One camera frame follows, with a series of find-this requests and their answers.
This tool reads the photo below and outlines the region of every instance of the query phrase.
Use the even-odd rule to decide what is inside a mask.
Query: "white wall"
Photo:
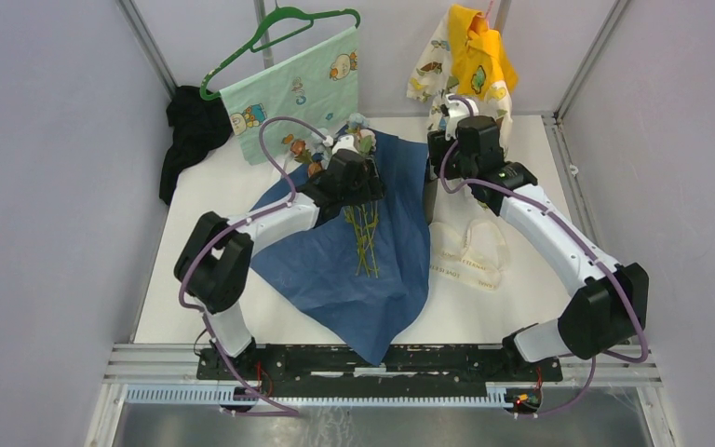
[[[715,2],[630,2],[565,132],[600,239],[651,276],[683,445],[715,445]]]
[[[264,0],[267,12],[274,0]],[[514,0],[505,43],[519,72],[514,94],[518,114],[554,111],[614,0]],[[360,109],[367,115],[424,115],[427,108],[405,98],[406,85],[429,37],[453,3],[450,0],[281,0],[306,12],[352,7],[360,24]],[[485,10],[490,0],[459,2]],[[256,32],[251,0],[135,0],[150,32],[180,85],[202,77]],[[495,1],[495,12],[500,0]],[[352,25],[351,17],[320,20],[314,27],[273,47],[282,61]],[[280,22],[271,38],[299,28]],[[247,52],[210,83],[223,88],[263,69],[261,53]]]
[[[113,0],[0,1],[0,446],[83,443],[165,219],[167,103]]]

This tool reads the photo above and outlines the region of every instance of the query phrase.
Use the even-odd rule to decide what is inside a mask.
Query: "green hanger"
[[[302,12],[300,9],[296,7],[277,7],[273,12],[267,14],[267,17],[262,20],[262,23],[259,24],[259,29],[256,30],[256,34],[253,35],[253,37],[248,41],[247,44],[243,45],[240,49],[235,51],[234,54],[229,56],[229,58],[223,62],[221,62],[220,65],[218,65],[218,68],[212,70],[211,72],[207,73],[206,76],[204,76],[204,80],[201,81],[201,88],[199,89],[199,94],[201,95],[201,99],[206,100],[206,101],[211,101],[211,100],[217,100],[218,98],[221,97],[221,92],[216,91],[215,93],[209,93],[207,91],[207,84],[209,84],[209,81],[214,77],[217,73],[219,73],[222,69],[226,68],[230,63],[236,60],[236,58],[240,57],[242,53],[246,52],[247,50],[250,50],[252,53],[256,53],[259,51],[262,51],[265,48],[269,48],[278,42],[283,42],[284,40],[302,33],[303,31],[311,28],[314,26],[314,20],[318,19],[327,19],[330,17],[338,17],[338,16],[345,16],[345,15],[350,15],[355,17],[355,28],[360,26],[360,14],[358,14],[357,11],[354,9],[343,9],[340,11],[325,11],[325,12],[318,12],[316,14],[307,14]],[[289,34],[286,34],[282,37],[279,37],[278,39],[273,40],[272,42],[269,42],[267,44],[261,45],[259,47],[254,47],[257,42],[262,38],[264,33],[267,32],[267,30],[273,26],[274,23],[277,23],[281,20],[284,19],[300,19],[300,20],[307,20],[308,23],[303,25],[300,29],[297,31],[292,31]]]

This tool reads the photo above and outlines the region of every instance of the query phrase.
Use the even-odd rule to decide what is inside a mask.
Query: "orange flower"
[[[305,150],[305,142],[303,140],[296,140],[291,144],[291,152],[296,156],[303,153]]]
[[[312,177],[314,174],[320,172],[321,170],[324,170],[322,168],[321,163],[319,163],[318,161],[311,163],[310,165],[308,165],[308,177]]]

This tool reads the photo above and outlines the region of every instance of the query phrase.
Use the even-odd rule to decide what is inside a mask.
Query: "green cloth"
[[[294,116],[315,128],[338,127],[358,111],[358,29],[352,27],[308,50],[221,90],[232,127],[251,165],[266,161],[259,127],[273,116]],[[279,156],[311,132],[276,122],[264,132],[267,150]]]

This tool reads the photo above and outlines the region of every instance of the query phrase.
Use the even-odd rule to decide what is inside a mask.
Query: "white patterned garment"
[[[445,95],[456,93],[459,85],[459,79],[451,74],[453,59],[451,45],[448,42],[448,18],[449,14],[445,14],[439,22],[407,83],[407,98],[420,102],[432,100],[429,119],[426,121],[428,130],[445,129],[445,119],[440,106],[445,102]],[[508,153],[507,143],[512,125],[511,95],[506,95],[502,103],[490,95],[487,95],[484,100],[476,96],[469,96],[469,98],[476,102],[481,115],[491,116],[502,124],[500,146]]]

